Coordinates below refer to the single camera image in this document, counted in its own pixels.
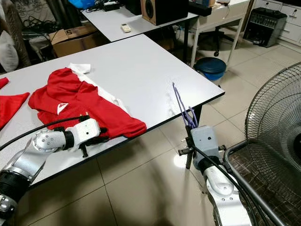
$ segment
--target black electronic device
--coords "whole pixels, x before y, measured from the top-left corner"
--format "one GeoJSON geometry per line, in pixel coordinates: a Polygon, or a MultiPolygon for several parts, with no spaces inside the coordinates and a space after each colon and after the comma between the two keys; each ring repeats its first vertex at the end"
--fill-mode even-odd
{"type": "Polygon", "coordinates": [[[135,15],[141,14],[141,2],[140,0],[125,0],[126,8],[135,15]]]}
{"type": "Polygon", "coordinates": [[[208,16],[211,14],[212,8],[189,1],[188,11],[199,16],[208,16]]]}
{"type": "Polygon", "coordinates": [[[154,25],[178,20],[188,15],[189,0],[141,0],[142,17],[154,25]]]}
{"type": "Polygon", "coordinates": [[[106,2],[103,5],[103,9],[104,11],[108,12],[108,11],[112,11],[112,10],[116,10],[120,8],[120,4],[119,2],[106,2]]]}
{"type": "Polygon", "coordinates": [[[264,47],[274,45],[285,25],[286,17],[286,14],[277,10],[253,9],[246,26],[244,39],[264,47]]]}

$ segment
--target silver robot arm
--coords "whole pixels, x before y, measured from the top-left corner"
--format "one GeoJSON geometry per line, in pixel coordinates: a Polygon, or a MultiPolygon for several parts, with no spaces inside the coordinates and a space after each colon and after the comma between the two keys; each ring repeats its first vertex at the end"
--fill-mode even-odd
{"type": "Polygon", "coordinates": [[[17,203],[43,169],[50,154],[82,143],[100,134],[95,119],[87,119],[66,131],[42,130],[31,138],[0,171],[0,226],[16,210],[17,203]]]}
{"type": "MultiPolygon", "coordinates": [[[[214,130],[202,126],[190,131],[195,147],[202,150],[222,169],[221,157],[214,130]]],[[[208,198],[214,207],[214,221],[217,226],[252,226],[246,209],[239,198],[238,189],[208,159],[194,152],[193,165],[200,170],[208,189],[208,198]]]]}

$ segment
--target desk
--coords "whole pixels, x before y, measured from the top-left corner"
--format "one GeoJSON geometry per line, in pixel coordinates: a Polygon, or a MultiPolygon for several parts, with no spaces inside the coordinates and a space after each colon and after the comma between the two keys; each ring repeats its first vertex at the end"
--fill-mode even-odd
{"type": "Polygon", "coordinates": [[[159,26],[153,25],[147,20],[142,18],[142,15],[134,15],[125,7],[120,9],[105,12],[103,10],[87,13],[83,12],[83,15],[111,42],[126,39],[138,34],[149,32],[161,27],[172,25],[178,22],[185,21],[185,37],[184,37],[184,54],[183,59],[186,61],[187,40],[189,21],[198,15],[188,13],[188,16],[179,20],[175,20],[169,23],[161,24],[159,26]],[[121,24],[128,24],[131,28],[131,32],[124,33],[121,29],[121,24]]]}
{"type": "MultiPolygon", "coordinates": [[[[10,83],[0,93],[15,95],[29,91],[32,94],[46,85],[50,73],[68,66],[69,63],[91,64],[92,72],[88,76],[106,91],[120,98],[132,117],[146,123],[148,131],[180,115],[172,87],[173,81],[186,106],[190,105],[198,110],[202,104],[224,94],[222,89],[143,34],[7,73],[4,76],[8,77],[10,83]]],[[[31,109],[27,103],[28,99],[2,129],[1,145],[42,125],[37,111],[31,109]]],[[[32,135],[26,136],[0,152],[0,169],[25,147],[31,137],[32,135]]],[[[85,159],[82,158],[81,151],[53,153],[33,183],[42,183],[128,140],[118,137],[103,144],[89,146],[89,156],[85,159]]]]}
{"type": "Polygon", "coordinates": [[[235,49],[241,27],[243,25],[243,21],[246,15],[246,11],[248,9],[250,0],[231,0],[228,7],[220,6],[219,8],[212,10],[211,15],[209,16],[200,16],[197,20],[197,22],[194,24],[193,28],[196,30],[195,38],[194,38],[194,44],[191,54],[191,62],[190,66],[193,67],[195,63],[196,58],[196,52],[198,47],[198,36],[201,32],[204,32],[206,30],[215,28],[217,26],[227,24],[232,21],[239,20],[238,29],[234,38],[234,42],[232,44],[232,48],[230,51],[230,54],[228,56],[227,65],[229,65],[232,52],[235,49]]]}

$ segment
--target fan guard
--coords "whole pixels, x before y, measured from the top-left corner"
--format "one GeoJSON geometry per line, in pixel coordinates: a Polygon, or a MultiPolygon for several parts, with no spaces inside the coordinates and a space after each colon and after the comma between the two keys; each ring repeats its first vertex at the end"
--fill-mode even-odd
{"type": "Polygon", "coordinates": [[[249,107],[247,147],[279,194],[301,197],[301,62],[267,81],[249,107]]]}

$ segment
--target red t-shirt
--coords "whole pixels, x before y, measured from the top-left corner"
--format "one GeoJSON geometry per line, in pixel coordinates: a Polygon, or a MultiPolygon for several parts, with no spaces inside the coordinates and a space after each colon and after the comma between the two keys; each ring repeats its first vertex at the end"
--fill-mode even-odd
{"type": "MultiPolygon", "coordinates": [[[[100,127],[108,129],[104,135],[110,138],[135,137],[146,131],[144,122],[132,118],[120,107],[99,96],[97,87],[81,82],[70,68],[52,72],[48,84],[32,94],[28,105],[39,111],[38,118],[44,124],[88,113],[100,127]]],[[[72,127],[77,123],[76,120],[67,121],[49,129],[72,127]]]]}
{"type": "MultiPolygon", "coordinates": [[[[0,88],[8,83],[7,78],[0,79],[0,88]]],[[[0,96],[0,130],[8,123],[8,121],[19,110],[29,93],[14,96],[0,96]]]]}

